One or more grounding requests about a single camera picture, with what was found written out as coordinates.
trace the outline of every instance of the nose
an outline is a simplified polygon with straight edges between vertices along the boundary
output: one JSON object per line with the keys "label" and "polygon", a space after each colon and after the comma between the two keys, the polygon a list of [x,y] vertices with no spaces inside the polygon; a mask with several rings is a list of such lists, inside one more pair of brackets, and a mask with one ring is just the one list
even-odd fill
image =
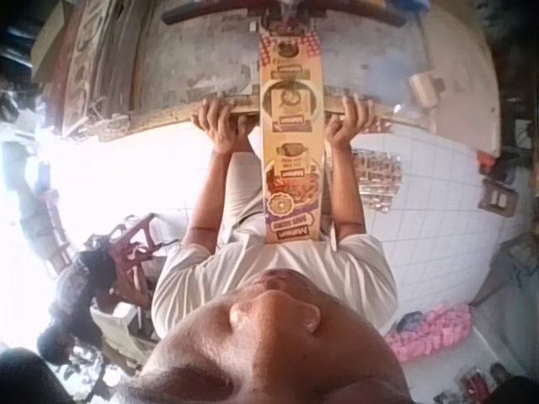
{"label": "nose", "polygon": [[230,310],[232,328],[239,330],[249,323],[260,329],[297,329],[314,333],[320,325],[320,310],[294,299],[281,290],[268,290],[257,297],[236,303]]}

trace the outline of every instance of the white t-shirt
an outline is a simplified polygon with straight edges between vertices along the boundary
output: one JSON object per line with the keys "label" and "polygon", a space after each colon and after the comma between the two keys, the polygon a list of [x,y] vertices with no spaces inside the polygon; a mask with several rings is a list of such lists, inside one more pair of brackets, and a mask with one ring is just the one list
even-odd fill
{"label": "white t-shirt", "polygon": [[168,255],[152,304],[160,338],[194,309],[241,287],[255,274],[276,268],[304,274],[380,332],[386,331],[398,308],[397,287],[375,237],[346,237],[335,251],[329,242],[264,244],[260,237],[244,236],[215,255],[197,244],[178,246]]}

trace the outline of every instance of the pink fabric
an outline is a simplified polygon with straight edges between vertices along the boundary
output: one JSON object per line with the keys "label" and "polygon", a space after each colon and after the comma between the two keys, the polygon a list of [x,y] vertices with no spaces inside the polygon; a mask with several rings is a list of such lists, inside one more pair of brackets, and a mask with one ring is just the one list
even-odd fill
{"label": "pink fabric", "polygon": [[462,341],[472,328],[472,315],[468,305],[451,309],[442,306],[429,311],[414,332],[390,331],[386,342],[400,362],[406,362],[435,351],[451,347]]}

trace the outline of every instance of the pink cloth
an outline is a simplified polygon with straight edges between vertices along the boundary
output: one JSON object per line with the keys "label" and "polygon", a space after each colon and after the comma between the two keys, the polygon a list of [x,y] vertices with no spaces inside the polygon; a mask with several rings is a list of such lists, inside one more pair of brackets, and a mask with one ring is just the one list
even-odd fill
{"label": "pink cloth", "polygon": [[472,329],[472,315],[468,305],[450,309],[442,306],[429,311],[413,332],[390,331],[386,342],[400,362],[406,362],[462,341]]}

